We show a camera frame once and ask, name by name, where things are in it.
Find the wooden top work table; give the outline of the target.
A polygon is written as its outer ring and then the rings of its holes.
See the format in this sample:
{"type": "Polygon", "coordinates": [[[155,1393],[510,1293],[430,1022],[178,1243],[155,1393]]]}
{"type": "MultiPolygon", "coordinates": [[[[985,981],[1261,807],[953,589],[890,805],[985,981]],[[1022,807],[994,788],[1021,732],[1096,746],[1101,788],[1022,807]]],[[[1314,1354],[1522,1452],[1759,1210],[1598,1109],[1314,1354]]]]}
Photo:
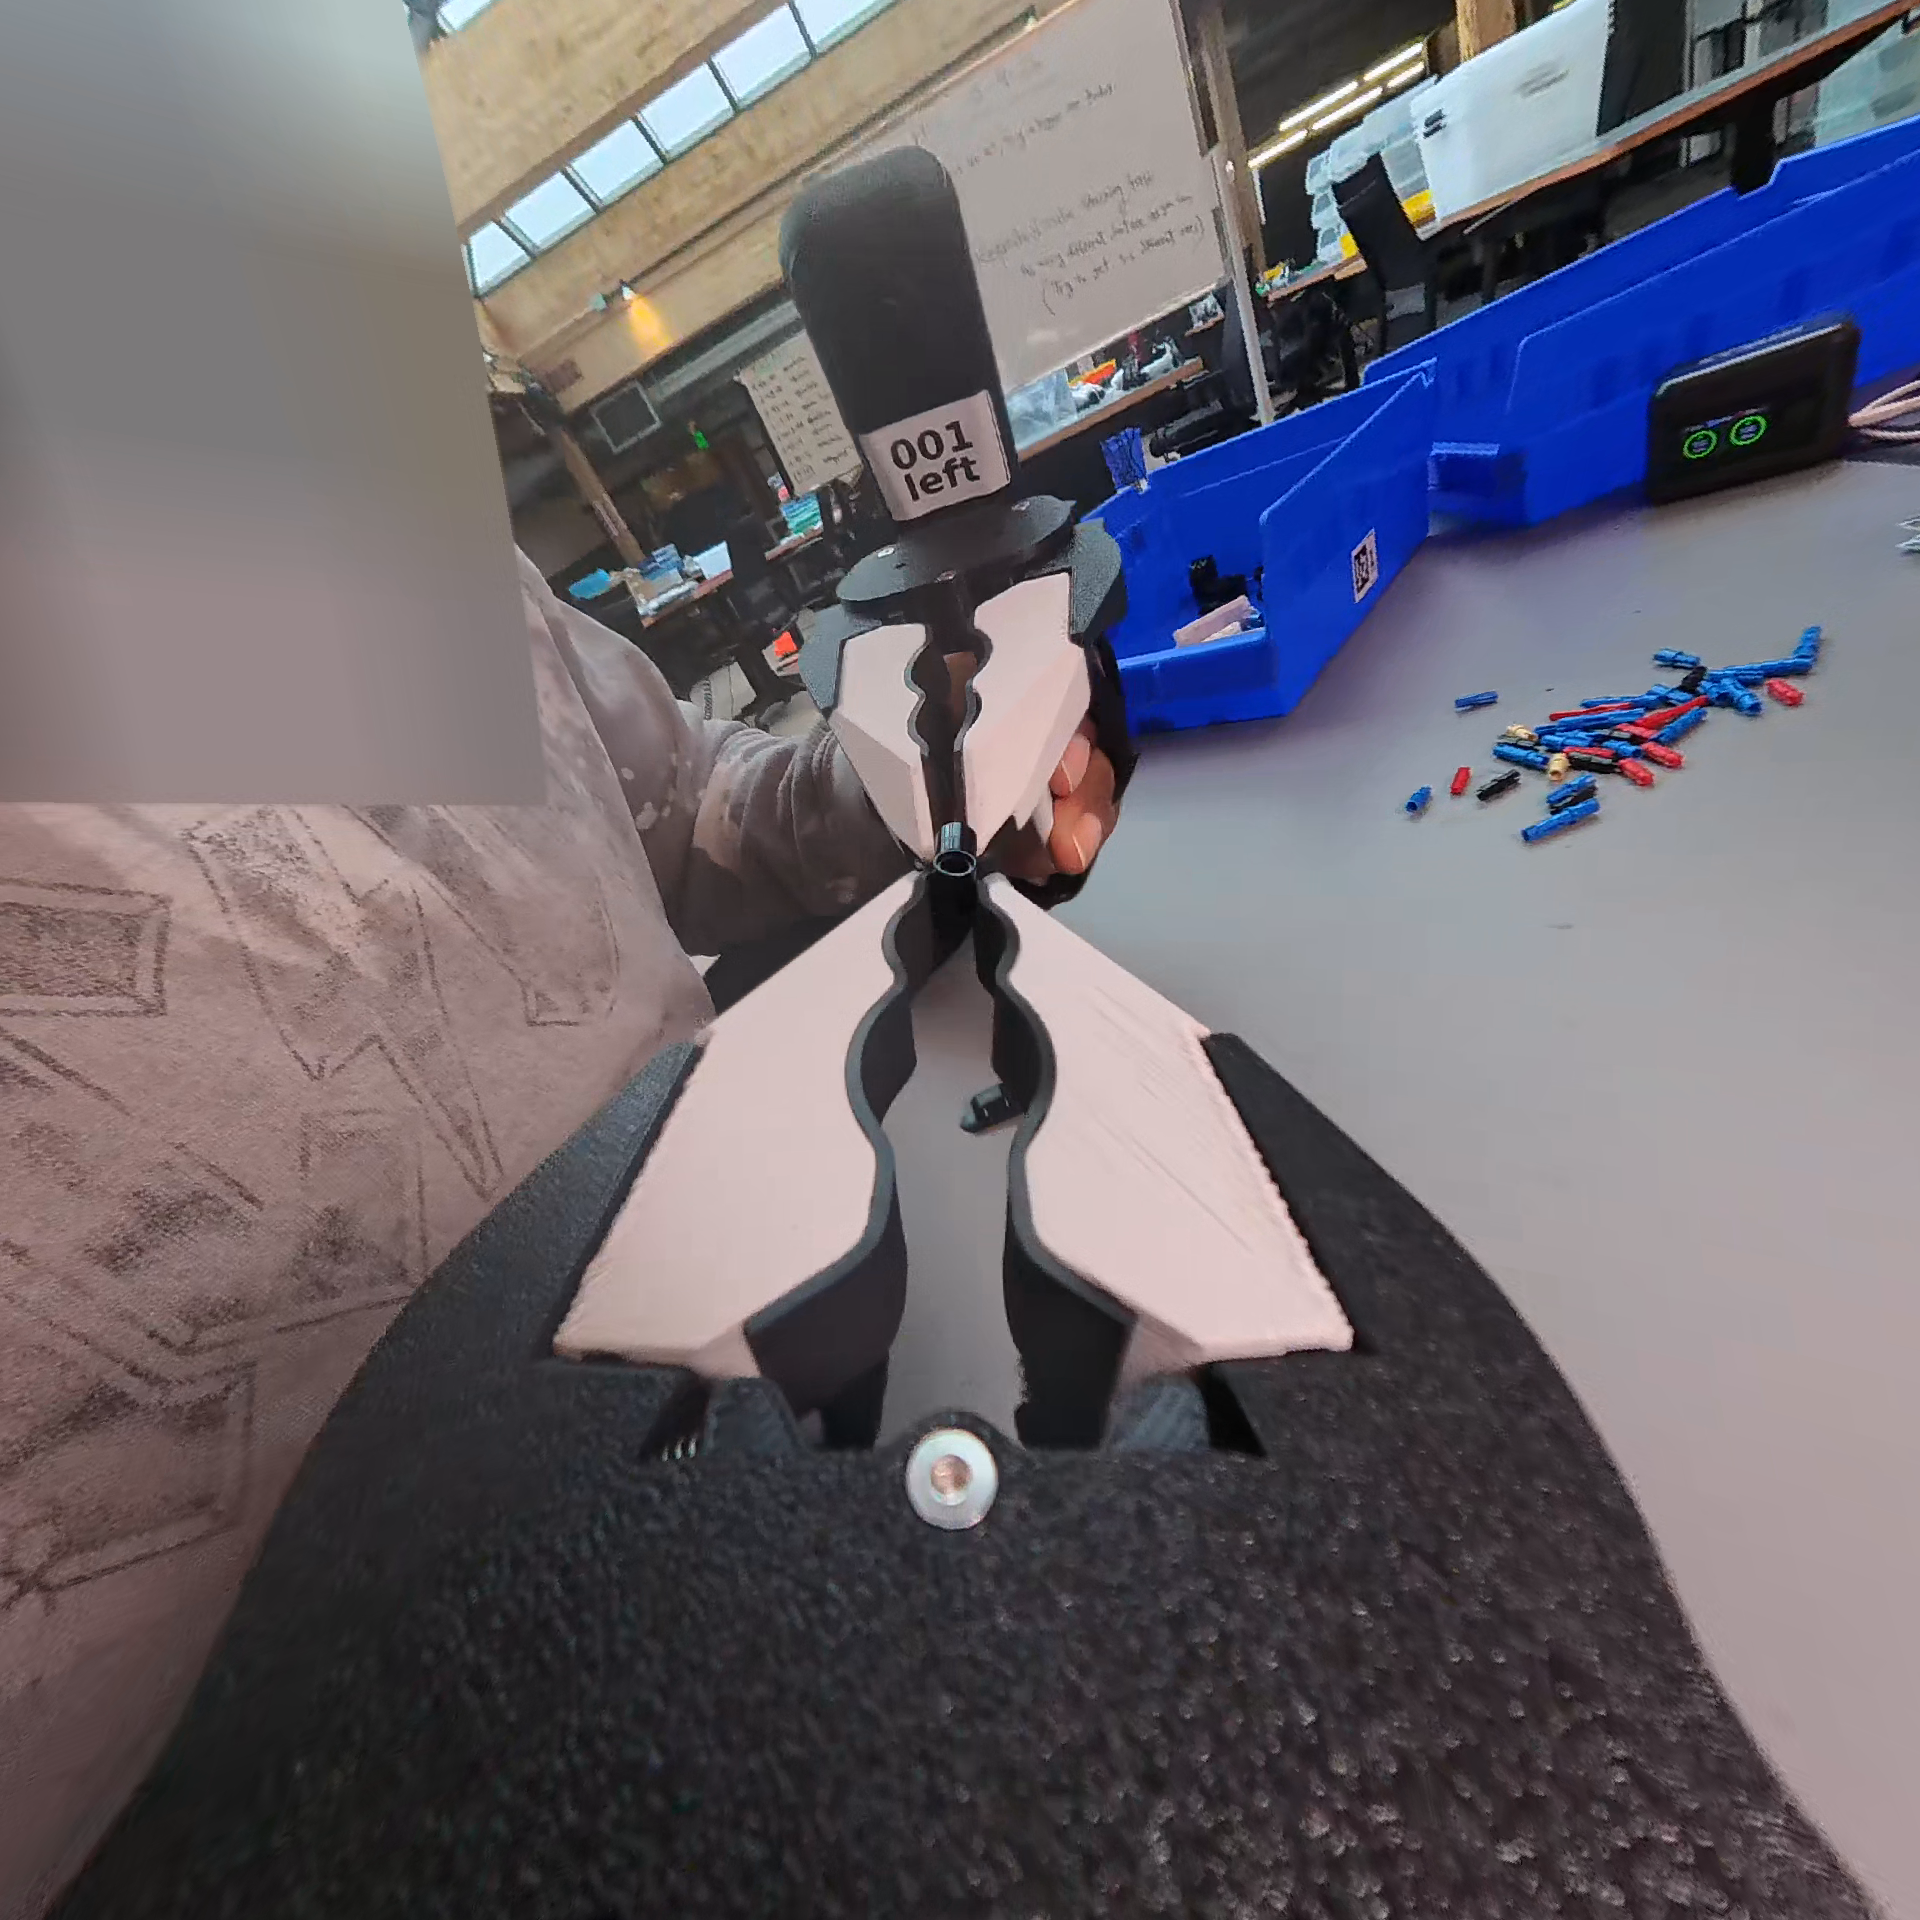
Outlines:
{"type": "Polygon", "coordinates": [[[1690,41],[1679,4],[1613,4],[1614,25],[1600,84],[1595,138],[1550,172],[1513,182],[1488,198],[1456,203],[1431,194],[1425,237],[1472,230],[1512,209],[1619,166],[1632,153],[1672,138],[1729,132],[1739,189],[1770,180],[1778,140],[1775,107],[1825,83],[1917,4],[1830,4],[1825,25],[1784,49],[1663,98],[1664,53],[1682,59],[1690,41]]]}

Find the handwritten paper chart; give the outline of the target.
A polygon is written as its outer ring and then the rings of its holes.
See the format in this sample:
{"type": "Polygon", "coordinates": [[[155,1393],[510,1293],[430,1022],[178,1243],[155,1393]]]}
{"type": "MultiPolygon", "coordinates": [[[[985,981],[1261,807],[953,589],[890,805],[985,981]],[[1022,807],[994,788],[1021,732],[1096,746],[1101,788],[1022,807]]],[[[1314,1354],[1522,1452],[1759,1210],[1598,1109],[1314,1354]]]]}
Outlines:
{"type": "Polygon", "coordinates": [[[806,332],[737,372],[795,497],[857,481],[861,450],[806,332]]]}

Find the pile of coloured brick pins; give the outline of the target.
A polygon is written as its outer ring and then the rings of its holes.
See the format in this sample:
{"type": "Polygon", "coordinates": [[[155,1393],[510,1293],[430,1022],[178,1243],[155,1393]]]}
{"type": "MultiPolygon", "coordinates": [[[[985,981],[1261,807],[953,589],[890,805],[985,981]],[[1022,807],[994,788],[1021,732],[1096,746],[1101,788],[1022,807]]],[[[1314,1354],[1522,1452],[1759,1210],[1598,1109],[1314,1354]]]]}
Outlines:
{"type": "Polygon", "coordinates": [[[1754,732],[1773,714],[1799,711],[1825,652],[1821,623],[1775,657],[1738,662],[1664,646],[1653,653],[1664,679],[1549,711],[1534,724],[1510,724],[1485,764],[1461,764],[1447,782],[1421,785],[1399,811],[1421,822],[1447,810],[1478,810],[1507,819],[1525,847],[1563,842],[1594,828],[1622,796],[1645,796],[1686,773],[1704,732],[1754,732]]]}

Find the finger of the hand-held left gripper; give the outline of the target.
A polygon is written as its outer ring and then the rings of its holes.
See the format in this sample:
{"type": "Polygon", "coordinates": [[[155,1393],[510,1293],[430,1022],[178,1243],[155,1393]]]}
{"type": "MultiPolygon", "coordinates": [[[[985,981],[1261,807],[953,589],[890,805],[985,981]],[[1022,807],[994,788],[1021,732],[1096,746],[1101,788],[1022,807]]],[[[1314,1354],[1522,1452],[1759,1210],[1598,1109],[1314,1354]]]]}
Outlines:
{"type": "Polygon", "coordinates": [[[977,609],[975,629],[989,652],[958,749],[965,822],[989,847],[1050,811],[1053,778],[1090,708],[1090,675],[1072,636],[1072,579],[1009,585],[977,609]]]}
{"type": "Polygon", "coordinates": [[[904,619],[853,633],[830,719],[882,822],[930,866],[947,826],[947,673],[929,623],[904,619]]]}

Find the white storage box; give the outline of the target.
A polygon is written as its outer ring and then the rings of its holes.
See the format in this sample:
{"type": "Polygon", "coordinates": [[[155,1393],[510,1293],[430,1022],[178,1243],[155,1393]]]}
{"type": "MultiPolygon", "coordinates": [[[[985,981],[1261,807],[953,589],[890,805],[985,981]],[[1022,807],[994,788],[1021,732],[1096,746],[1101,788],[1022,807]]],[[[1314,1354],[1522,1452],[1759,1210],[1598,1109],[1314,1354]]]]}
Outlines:
{"type": "Polygon", "coordinates": [[[1613,25],[1609,2],[1569,2],[1438,77],[1410,109],[1433,196],[1488,198],[1585,148],[1613,25]]]}

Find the long blue plastic bin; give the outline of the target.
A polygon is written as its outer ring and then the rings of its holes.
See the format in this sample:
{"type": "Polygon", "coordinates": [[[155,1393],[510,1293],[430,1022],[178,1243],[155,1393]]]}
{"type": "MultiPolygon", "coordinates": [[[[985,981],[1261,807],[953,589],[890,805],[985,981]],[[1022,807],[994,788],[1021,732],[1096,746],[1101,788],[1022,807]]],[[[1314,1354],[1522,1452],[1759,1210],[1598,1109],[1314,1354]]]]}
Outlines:
{"type": "Polygon", "coordinates": [[[1917,367],[1914,117],[1632,230],[1379,356],[1363,385],[1427,370],[1433,508],[1530,526],[1645,478],[1669,372],[1831,318],[1858,324],[1858,387],[1917,367]]]}

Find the grey desk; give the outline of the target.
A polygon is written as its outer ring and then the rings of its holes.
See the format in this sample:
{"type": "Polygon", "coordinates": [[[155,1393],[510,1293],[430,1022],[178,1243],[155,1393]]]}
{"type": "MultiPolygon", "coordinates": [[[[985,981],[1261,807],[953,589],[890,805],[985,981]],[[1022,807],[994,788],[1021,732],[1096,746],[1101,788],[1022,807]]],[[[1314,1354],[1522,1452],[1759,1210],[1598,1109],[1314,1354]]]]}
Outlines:
{"type": "Polygon", "coordinates": [[[1917,1915],[1917,455],[1433,534],[1299,711],[1160,737],[1063,919],[1433,1211],[1591,1413],[1697,1636],[1917,1915]],[[1667,646],[1827,652],[1590,830],[1401,802],[1667,646]]]}

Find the person's left forearm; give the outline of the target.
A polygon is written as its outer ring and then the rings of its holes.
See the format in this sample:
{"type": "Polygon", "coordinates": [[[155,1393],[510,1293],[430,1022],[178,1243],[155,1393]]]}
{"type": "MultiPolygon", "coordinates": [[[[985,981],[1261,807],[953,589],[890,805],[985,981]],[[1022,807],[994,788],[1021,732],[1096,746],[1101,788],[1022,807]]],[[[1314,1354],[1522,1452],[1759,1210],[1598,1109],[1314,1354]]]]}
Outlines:
{"type": "Polygon", "coordinates": [[[776,737],[679,701],[639,646],[562,602],[517,556],[583,699],[679,946],[719,956],[806,921],[840,919],[905,875],[829,722],[776,737]]]}

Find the person's left hand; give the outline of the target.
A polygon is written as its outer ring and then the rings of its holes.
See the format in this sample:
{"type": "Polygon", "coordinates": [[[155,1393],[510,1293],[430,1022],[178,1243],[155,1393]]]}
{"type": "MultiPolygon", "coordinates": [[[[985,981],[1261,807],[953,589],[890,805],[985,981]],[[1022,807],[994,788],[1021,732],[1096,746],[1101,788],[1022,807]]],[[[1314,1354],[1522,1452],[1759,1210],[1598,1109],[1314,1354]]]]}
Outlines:
{"type": "Polygon", "coordinates": [[[1047,802],[1047,828],[1025,862],[1026,883],[1050,886],[1056,881],[1087,881],[1121,815],[1117,765],[1098,743],[1093,717],[1063,748],[1047,779],[1047,802]]]}

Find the black device with green screen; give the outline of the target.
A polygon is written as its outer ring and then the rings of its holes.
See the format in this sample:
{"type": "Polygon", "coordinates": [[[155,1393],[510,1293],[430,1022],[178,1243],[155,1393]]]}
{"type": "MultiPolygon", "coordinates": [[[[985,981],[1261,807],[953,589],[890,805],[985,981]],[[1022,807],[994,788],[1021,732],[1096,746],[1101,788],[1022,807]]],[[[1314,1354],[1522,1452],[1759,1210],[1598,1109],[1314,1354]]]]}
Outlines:
{"type": "Polygon", "coordinates": [[[1672,370],[1648,397],[1645,498],[1673,506],[1839,457],[1862,326],[1830,316],[1672,370]]]}

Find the blue bin with divider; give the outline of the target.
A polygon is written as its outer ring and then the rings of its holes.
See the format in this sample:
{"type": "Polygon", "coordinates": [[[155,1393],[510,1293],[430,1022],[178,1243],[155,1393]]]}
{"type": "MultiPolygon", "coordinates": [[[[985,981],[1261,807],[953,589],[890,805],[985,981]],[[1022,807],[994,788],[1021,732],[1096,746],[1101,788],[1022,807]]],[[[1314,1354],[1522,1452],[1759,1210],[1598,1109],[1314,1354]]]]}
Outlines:
{"type": "Polygon", "coordinates": [[[1291,714],[1429,538],[1429,364],[1158,468],[1096,510],[1123,559],[1111,630],[1134,732],[1291,714]],[[1262,629],[1176,646],[1247,594],[1262,629]]]}

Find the whiteboard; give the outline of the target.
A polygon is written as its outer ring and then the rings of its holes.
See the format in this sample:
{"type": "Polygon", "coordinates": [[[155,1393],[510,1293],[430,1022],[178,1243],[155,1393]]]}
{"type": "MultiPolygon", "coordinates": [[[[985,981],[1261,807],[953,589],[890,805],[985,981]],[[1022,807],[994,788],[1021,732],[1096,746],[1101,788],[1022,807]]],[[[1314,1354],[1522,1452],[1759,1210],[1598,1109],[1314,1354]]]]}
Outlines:
{"type": "Polygon", "coordinates": [[[1177,4],[1056,7],[840,163],[901,147],[957,188],[1009,393],[1226,279],[1177,4]]]}

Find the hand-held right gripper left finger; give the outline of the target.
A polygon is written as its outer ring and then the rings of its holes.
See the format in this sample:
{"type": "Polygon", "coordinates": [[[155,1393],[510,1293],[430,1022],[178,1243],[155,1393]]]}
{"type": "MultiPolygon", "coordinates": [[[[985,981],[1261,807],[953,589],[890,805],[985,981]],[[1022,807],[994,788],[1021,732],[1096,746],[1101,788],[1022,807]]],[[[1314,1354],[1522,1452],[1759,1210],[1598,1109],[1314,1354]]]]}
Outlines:
{"type": "Polygon", "coordinates": [[[709,1025],[557,1332],[565,1359],[865,1378],[905,1310],[886,1119],[939,966],[923,874],[709,1025]]]}

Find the black office chair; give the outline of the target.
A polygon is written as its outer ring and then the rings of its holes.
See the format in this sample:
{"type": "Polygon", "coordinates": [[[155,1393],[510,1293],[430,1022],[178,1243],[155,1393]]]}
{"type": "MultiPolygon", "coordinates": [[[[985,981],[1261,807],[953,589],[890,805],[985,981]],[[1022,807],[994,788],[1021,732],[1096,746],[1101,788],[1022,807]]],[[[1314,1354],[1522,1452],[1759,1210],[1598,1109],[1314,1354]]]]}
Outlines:
{"type": "Polygon", "coordinates": [[[1438,326],[1438,266],[1415,230],[1386,158],[1334,182],[1336,205],[1381,294],[1379,350],[1414,345],[1438,326]]]}

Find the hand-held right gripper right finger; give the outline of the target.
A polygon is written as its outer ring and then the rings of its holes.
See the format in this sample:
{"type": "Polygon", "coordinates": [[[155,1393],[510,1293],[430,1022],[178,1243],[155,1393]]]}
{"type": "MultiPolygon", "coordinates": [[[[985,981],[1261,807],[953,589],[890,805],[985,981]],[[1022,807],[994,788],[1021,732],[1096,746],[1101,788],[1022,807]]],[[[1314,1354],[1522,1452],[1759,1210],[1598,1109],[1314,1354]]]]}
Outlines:
{"type": "Polygon", "coordinates": [[[1006,990],[1047,1045],[1022,1149],[1039,1247],[1123,1319],[1123,1375],[1346,1354],[1354,1326],[1223,1089],[1208,1029],[990,877],[1006,990]]]}

